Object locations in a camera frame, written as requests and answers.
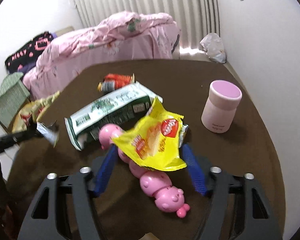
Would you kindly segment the pink floral bed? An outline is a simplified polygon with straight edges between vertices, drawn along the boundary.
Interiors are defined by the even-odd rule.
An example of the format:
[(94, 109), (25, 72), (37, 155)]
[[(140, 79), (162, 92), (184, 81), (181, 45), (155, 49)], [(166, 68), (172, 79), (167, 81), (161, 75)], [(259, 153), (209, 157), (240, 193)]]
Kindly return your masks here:
[(179, 37), (180, 28), (167, 13), (118, 12), (97, 26), (55, 38), (22, 82), (33, 100), (47, 98), (95, 64), (171, 59)]

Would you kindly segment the silver small wrapper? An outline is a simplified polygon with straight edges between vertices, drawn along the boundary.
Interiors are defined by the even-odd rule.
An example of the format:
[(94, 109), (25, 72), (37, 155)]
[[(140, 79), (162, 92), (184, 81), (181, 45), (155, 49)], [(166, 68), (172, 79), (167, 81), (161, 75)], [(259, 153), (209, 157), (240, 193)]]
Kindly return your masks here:
[(56, 146), (59, 140), (59, 125), (53, 122), (46, 126), (44, 123), (37, 122), (36, 130), (44, 137), (53, 147)]

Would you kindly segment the pink cylindrical cup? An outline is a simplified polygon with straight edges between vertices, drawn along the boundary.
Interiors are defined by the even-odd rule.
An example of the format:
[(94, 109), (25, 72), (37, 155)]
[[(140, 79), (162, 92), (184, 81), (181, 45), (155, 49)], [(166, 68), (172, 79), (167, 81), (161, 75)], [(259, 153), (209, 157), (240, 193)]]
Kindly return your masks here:
[(204, 127), (213, 133), (227, 132), (241, 99), (242, 92), (233, 83), (226, 80), (212, 81), (201, 116)]

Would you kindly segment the white plastic bag on floor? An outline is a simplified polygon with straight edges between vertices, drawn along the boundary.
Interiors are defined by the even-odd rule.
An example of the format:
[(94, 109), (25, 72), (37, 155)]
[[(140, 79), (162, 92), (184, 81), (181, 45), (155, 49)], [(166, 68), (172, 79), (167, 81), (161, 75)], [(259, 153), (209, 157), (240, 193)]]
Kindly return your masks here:
[(209, 33), (199, 43), (210, 61), (225, 64), (227, 61), (226, 52), (222, 39), (217, 33)]

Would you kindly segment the pink caterpillar toy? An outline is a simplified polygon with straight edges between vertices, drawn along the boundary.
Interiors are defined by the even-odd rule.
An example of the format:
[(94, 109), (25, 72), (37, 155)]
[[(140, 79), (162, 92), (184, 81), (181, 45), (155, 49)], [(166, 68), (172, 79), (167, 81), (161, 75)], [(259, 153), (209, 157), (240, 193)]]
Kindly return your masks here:
[(176, 213), (178, 217), (184, 218), (190, 210), (185, 203), (184, 192), (172, 185), (169, 176), (162, 171), (151, 171), (137, 165), (121, 150), (117, 151), (120, 159), (129, 165), (130, 172), (139, 179), (143, 192), (155, 198), (155, 204), (162, 212)]

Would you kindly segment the yellow trash bag bin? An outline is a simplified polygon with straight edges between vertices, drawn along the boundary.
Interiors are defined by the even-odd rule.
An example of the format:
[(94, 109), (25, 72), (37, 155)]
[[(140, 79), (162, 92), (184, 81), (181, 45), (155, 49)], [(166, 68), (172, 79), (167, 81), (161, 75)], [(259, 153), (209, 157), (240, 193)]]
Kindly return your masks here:
[(60, 95), (60, 91), (57, 91), (53, 95), (47, 98), (31, 101), (23, 106), (16, 115), (12, 126), (12, 133), (25, 131), (29, 126), (30, 119), (37, 122), (41, 119), (49, 106)]

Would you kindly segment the black pink kitty blanket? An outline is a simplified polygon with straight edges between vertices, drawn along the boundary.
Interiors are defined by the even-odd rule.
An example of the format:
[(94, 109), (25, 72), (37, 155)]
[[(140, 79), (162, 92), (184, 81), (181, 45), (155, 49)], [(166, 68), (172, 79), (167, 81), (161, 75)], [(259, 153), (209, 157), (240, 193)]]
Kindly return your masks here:
[(36, 66), (38, 57), (45, 48), (56, 38), (55, 34), (45, 31), (32, 38), (5, 60), (5, 67), (9, 74), (22, 72), (26, 74)]

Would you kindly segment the red snack wrapper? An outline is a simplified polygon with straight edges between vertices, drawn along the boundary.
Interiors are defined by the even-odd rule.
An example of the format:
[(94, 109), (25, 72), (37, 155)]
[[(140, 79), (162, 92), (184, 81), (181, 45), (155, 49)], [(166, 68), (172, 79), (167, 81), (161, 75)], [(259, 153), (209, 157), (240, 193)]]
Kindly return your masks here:
[(99, 92), (113, 92), (135, 82), (135, 75), (108, 74), (97, 86)]

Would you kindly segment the yellow chip wrapper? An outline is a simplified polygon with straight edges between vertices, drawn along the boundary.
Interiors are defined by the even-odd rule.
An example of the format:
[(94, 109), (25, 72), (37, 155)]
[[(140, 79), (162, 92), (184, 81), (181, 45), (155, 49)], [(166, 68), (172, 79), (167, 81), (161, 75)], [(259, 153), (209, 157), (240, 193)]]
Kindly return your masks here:
[(146, 116), (135, 126), (113, 138), (114, 144), (141, 167), (172, 172), (186, 167), (179, 155), (183, 116), (164, 109), (154, 99)]

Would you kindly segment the green white snack bag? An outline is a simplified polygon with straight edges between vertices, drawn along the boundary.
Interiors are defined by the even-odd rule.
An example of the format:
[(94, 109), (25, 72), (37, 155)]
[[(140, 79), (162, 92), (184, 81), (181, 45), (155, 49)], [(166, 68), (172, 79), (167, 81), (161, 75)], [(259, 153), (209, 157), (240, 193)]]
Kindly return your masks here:
[(106, 124), (121, 126), (146, 115), (154, 99), (163, 98), (139, 82), (106, 94), (65, 118), (68, 136), (74, 148), (81, 151), (85, 144), (98, 141)]

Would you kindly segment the striped window curtain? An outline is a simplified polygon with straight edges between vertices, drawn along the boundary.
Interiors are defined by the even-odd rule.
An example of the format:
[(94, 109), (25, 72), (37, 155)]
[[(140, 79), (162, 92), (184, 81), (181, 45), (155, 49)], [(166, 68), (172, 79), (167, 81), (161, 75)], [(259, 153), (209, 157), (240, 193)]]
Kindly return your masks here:
[(102, 20), (121, 11), (138, 14), (165, 12), (181, 29), (182, 48), (199, 48), (209, 33), (220, 33), (217, 0), (75, 0), (85, 27), (98, 25)]

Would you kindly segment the nightstand with green cloth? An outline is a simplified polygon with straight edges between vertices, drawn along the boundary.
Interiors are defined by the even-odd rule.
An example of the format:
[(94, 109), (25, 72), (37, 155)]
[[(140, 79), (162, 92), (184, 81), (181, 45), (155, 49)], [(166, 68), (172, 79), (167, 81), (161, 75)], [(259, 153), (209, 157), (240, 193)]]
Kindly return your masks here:
[(30, 92), (22, 82), (24, 74), (15, 72), (4, 78), (0, 86), (0, 123), (8, 128)]

